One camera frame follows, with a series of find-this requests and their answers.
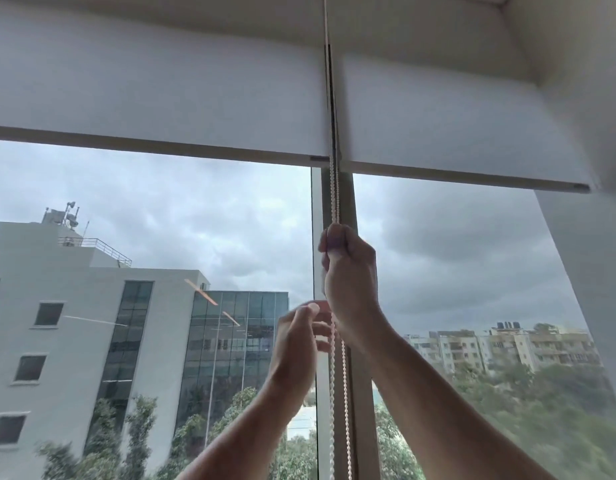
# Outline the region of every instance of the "person's left arm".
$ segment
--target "person's left arm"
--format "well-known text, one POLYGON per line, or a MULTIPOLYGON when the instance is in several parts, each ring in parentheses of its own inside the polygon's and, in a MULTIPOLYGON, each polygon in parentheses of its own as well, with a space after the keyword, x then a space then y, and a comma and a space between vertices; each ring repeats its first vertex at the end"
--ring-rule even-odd
POLYGON ((315 377, 317 352, 329 344, 330 310, 310 303, 279 319, 270 371, 261 391, 177 480, 260 480, 315 377))

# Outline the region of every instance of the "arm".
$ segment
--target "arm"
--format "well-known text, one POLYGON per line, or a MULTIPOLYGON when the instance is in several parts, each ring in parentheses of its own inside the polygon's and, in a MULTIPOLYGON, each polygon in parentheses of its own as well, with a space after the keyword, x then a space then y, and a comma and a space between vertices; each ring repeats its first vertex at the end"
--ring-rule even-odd
POLYGON ((378 304, 375 250, 368 243, 351 228, 333 225, 320 251, 337 329, 364 355, 427 480, 554 480, 392 329, 378 304))
POLYGON ((177 480, 262 480, 288 422, 314 380, 317 352, 330 334, 326 302, 302 305, 279 319, 266 383, 253 402, 177 480))

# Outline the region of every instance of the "beige apartment building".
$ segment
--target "beige apartment building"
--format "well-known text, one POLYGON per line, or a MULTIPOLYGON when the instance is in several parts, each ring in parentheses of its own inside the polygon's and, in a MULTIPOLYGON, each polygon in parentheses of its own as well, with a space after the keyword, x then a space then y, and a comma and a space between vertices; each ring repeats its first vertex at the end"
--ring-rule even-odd
POLYGON ((433 367, 454 374, 461 364, 495 373, 497 365, 523 363, 531 371, 553 364, 600 364, 599 353, 586 330, 553 326, 525 330, 518 322, 498 322, 489 330, 431 331, 428 337, 405 335, 433 367))

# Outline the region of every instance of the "metal railing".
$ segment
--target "metal railing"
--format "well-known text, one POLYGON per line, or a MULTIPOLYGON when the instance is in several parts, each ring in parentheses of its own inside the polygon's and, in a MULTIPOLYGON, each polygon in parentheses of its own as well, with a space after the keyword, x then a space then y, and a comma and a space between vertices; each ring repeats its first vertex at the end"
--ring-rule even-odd
POLYGON ((125 264, 128 267, 133 264, 132 259, 128 259, 118 250, 111 248, 101 239, 97 239, 95 237, 60 237, 59 245, 75 248, 96 248, 103 251, 108 256, 116 259, 120 264, 125 264))

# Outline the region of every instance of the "cloud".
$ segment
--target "cloud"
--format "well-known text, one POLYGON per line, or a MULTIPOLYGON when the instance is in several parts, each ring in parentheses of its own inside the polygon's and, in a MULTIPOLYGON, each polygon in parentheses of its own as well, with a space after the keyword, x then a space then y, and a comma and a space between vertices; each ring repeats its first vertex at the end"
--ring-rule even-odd
MULTIPOLYGON (((403 333, 584 325, 534 192, 355 176, 360 234, 403 333)), ((0 220, 81 206, 135 267, 199 269, 213 289, 312 297, 307 168, 0 142, 0 220)))

